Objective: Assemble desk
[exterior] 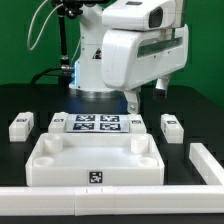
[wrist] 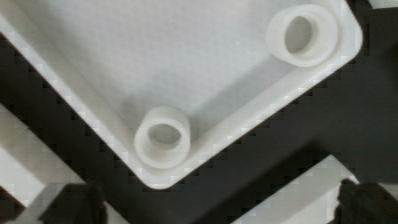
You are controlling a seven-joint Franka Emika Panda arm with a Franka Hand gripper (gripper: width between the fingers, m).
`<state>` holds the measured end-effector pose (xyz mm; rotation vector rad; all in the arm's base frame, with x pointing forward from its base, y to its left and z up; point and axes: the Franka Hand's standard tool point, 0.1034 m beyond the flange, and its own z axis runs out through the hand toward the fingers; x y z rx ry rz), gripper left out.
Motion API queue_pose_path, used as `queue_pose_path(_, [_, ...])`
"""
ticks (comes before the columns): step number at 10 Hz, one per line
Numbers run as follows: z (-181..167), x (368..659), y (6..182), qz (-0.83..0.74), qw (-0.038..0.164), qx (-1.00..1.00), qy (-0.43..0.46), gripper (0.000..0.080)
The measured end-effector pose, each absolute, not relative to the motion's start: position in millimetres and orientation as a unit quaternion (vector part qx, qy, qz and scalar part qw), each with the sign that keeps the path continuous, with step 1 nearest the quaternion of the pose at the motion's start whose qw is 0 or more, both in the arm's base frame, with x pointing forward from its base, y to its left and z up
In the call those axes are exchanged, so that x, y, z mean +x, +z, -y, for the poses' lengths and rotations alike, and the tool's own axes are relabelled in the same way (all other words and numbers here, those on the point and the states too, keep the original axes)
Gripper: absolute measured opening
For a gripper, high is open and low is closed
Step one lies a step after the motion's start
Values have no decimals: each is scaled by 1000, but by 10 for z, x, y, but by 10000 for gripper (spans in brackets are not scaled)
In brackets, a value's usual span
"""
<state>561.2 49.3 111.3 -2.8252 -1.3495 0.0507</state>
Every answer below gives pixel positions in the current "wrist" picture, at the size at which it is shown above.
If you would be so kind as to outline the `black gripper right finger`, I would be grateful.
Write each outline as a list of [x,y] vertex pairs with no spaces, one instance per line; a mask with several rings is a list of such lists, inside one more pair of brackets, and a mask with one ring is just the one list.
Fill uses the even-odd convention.
[[398,199],[379,183],[341,181],[334,224],[398,224]]

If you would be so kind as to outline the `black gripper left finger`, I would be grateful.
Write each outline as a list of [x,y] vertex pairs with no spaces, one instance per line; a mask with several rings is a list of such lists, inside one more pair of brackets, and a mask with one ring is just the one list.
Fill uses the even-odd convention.
[[43,224],[107,224],[105,199],[96,184],[66,185],[39,221]]

